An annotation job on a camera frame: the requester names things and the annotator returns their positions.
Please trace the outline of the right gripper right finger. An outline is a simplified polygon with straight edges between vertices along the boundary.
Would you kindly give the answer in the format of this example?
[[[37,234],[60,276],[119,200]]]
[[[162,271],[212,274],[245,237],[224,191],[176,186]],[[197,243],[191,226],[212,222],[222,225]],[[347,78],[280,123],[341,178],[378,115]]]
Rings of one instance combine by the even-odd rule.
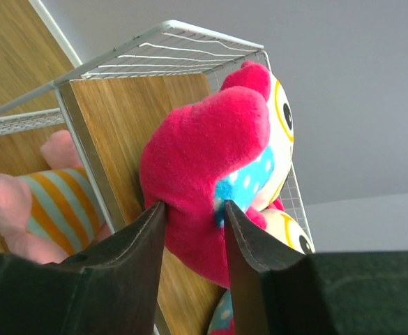
[[[304,255],[231,200],[225,240],[238,334],[408,334],[408,251]]]

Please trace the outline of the white panda plush blue dress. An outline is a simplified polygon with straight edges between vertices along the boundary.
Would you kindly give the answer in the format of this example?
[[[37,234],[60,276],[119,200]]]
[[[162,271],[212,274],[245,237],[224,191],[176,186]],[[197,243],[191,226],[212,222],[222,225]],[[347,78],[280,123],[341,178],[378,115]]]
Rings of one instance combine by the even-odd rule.
[[[292,165],[294,125],[285,90],[245,61],[219,92],[172,110],[146,144],[139,175],[146,206],[167,205],[165,245],[200,276],[229,286],[225,202],[259,228]]]

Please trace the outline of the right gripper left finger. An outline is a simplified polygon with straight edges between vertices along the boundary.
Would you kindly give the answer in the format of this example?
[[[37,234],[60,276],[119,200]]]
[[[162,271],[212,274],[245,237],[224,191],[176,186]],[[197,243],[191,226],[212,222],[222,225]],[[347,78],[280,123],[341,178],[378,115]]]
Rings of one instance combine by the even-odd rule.
[[[165,228],[157,202],[59,264],[0,253],[0,334],[152,334]]]

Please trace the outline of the pink plush face down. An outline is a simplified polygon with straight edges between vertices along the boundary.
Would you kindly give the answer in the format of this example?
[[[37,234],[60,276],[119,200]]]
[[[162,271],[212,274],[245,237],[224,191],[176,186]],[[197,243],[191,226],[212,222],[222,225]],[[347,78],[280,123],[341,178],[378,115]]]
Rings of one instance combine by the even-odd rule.
[[[53,133],[40,152],[48,170],[0,173],[0,235],[11,253],[60,263],[111,232],[70,132]]]

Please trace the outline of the white panda plush with glasses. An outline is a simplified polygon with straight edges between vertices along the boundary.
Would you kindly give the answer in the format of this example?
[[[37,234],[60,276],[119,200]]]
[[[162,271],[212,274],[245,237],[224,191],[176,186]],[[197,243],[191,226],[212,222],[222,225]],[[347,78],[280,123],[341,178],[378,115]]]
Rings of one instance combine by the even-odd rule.
[[[285,212],[281,200],[275,200],[266,209],[261,211],[265,216],[266,231],[282,243],[302,254],[315,252],[315,247],[304,229]],[[207,331],[209,335],[235,334],[234,316],[232,307],[232,296],[227,289],[221,297]]]

